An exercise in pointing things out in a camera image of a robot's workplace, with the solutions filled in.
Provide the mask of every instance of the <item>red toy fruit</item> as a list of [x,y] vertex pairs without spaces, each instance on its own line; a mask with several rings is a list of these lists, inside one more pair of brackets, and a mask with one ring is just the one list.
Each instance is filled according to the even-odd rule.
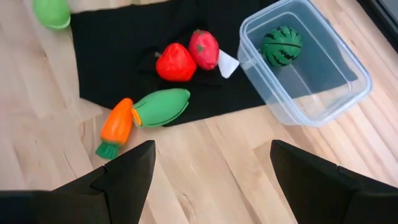
[[220,48],[211,33],[196,30],[189,43],[189,52],[202,69],[212,70],[217,66]]
[[160,77],[170,82],[187,82],[197,69],[189,51],[181,44],[170,44],[156,62]]

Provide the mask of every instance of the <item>wooden floor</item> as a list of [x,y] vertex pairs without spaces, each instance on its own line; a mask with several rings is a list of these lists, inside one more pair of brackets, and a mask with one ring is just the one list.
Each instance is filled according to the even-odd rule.
[[[109,111],[79,99],[70,30],[43,28],[30,2],[0,1],[0,189],[54,189],[106,162],[94,150]],[[69,2],[75,12],[131,3]],[[322,128],[283,126],[261,106],[134,130],[124,150],[157,145],[141,224],[295,223],[269,160],[273,139],[398,186],[398,55],[355,0],[313,2],[369,70],[370,96]]]

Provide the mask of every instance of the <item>plastic food toy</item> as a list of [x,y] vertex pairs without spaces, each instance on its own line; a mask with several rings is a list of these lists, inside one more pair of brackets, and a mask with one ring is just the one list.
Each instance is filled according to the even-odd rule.
[[196,63],[204,70],[212,70],[217,66],[220,48],[211,33],[196,30],[189,43],[189,52]]
[[281,67],[291,64],[301,52],[301,35],[293,28],[281,26],[265,35],[261,54],[270,65]]
[[181,44],[170,44],[156,61],[156,71],[161,78],[170,82],[191,80],[197,65],[189,51]]
[[189,104],[189,97],[190,92],[180,88],[153,92],[134,104],[134,123],[148,128],[165,125],[180,116]]
[[132,100],[125,98],[111,111],[101,132],[102,143],[95,153],[103,159],[116,158],[119,149],[130,135],[132,128]]
[[66,0],[33,0],[33,11],[47,28],[60,30],[69,26],[70,9]]

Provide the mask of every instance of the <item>green striped ball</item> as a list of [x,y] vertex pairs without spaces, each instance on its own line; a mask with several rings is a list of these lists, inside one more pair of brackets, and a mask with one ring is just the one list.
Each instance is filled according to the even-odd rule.
[[301,52],[301,35],[293,28],[281,26],[264,36],[261,54],[270,65],[290,65]]

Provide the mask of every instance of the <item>clear plastic container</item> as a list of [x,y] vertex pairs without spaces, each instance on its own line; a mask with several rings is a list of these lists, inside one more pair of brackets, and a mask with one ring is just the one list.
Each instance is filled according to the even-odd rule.
[[[288,66],[268,66],[259,49],[279,26],[296,29],[302,51]],[[322,126],[368,95],[372,80],[330,23],[308,0],[281,0],[248,17],[238,60],[281,123]]]

